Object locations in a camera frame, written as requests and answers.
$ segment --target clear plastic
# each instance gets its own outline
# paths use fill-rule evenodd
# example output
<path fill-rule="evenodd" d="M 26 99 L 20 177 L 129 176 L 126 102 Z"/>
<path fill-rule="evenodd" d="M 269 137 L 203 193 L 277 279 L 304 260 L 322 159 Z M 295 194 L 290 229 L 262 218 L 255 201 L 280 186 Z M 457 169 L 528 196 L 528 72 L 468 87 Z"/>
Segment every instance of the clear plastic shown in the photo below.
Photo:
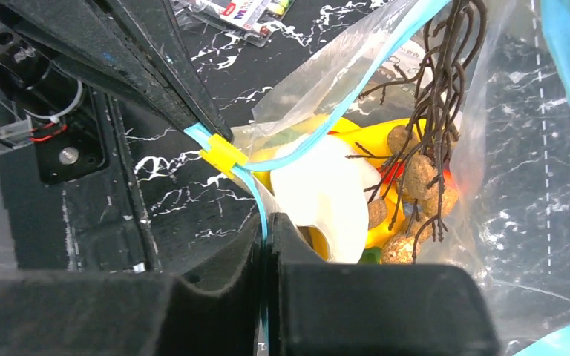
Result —
<path fill-rule="evenodd" d="M 472 272 L 513 352 L 570 324 L 570 107 L 537 9 L 488 5 L 451 161 L 461 204 L 419 259 Z"/>
<path fill-rule="evenodd" d="M 345 102 L 344 117 L 360 126 L 409 116 L 410 88 L 389 87 L 391 102 L 375 110 L 351 93 L 365 88 L 362 79 L 417 3 L 392 1 L 345 30 L 257 104 L 255 124 L 235 129 L 235 145 L 251 161 L 269 159 L 257 153 L 321 128 Z M 570 324 L 570 108 L 534 2 L 486 4 L 487 38 L 451 161 L 460 202 L 444 242 L 426 242 L 418 261 L 471 273 L 512 354 Z M 421 40 L 416 32 L 407 44 Z"/>
<path fill-rule="evenodd" d="M 171 4 L 174 9 L 176 22 L 178 23 L 178 27 L 180 29 L 190 30 L 202 23 L 189 14 L 191 10 L 188 5 L 181 4 L 179 1 L 172 1 Z"/>

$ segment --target red item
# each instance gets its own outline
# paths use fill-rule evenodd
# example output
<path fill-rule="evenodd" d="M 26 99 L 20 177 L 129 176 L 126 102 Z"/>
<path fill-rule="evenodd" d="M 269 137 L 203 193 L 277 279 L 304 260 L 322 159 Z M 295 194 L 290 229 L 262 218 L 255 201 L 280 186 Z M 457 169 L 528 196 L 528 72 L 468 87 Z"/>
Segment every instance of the red item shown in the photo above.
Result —
<path fill-rule="evenodd" d="M 382 177 L 385 175 L 385 172 L 381 167 L 377 168 L 377 171 L 381 174 Z M 403 162 L 401 161 L 397 162 L 390 169 L 390 173 L 384 179 L 384 184 L 390 183 L 392 178 L 399 178 L 402 174 L 403 174 Z"/>
<path fill-rule="evenodd" d="M 33 128 L 30 131 L 30 141 L 35 143 L 45 142 L 65 132 L 66 129 L 66 124 L 58 126 L 57 124 L 50 122 L 40 128 Z"/>
<path fill-rule="evenodd" d="M 453 177 L 448 169 L 445 169 L 442 174 L 445 176 L 445 185 L 455 188 L 456 184 L 453 182 Z"/>

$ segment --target plastic bag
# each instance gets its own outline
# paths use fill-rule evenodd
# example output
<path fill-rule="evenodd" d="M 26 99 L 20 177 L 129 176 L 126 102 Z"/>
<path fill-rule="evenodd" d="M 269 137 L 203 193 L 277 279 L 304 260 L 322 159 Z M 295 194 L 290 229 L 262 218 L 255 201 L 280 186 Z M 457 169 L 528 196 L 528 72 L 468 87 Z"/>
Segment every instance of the plastic bag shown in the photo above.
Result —
<path fill-rule="evenodd" d="M 255 107 L 255 124 L 235 129 L 250 159 L 244 167 L 293 162 L 343 115 L 360 127 L 408 116 L 410 88 L 396 86 L 381 116 L 349 113 L 361 112 L 358 96 L 375 72 L 402 45 L 422 43 L 420 29 L 443 19 L 448 3 L 392 1 L 285 78 Z M 570 0 L 542 1 L 542 19 L 534 0 L 485 4 L 486 40 L 451 161 L 460 201 L 445 219 L 445 241 L 423 244 L 418 261 L 473 274 L 508 354 L 570 355 Z M 289 156 L 259 154 L 304 135 Z"/>

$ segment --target black marble surface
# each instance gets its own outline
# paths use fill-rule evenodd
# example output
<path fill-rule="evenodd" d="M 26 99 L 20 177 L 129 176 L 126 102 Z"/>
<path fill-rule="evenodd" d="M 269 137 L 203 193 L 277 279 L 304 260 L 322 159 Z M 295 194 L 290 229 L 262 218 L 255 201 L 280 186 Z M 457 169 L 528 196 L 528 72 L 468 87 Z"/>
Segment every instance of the black marble surface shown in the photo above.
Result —
<path fill-rule="evenodd" d="M 231 126 L 248 125 L 265 93 L 383 1 L 298 1 L 265 47 L 212 27 L 183 32 L 197 72 Z M 161 266 L 183 272 L 226 244 L 255 212 L 254 200 L 198 156 L 162 120 L 125 118 Z"/>

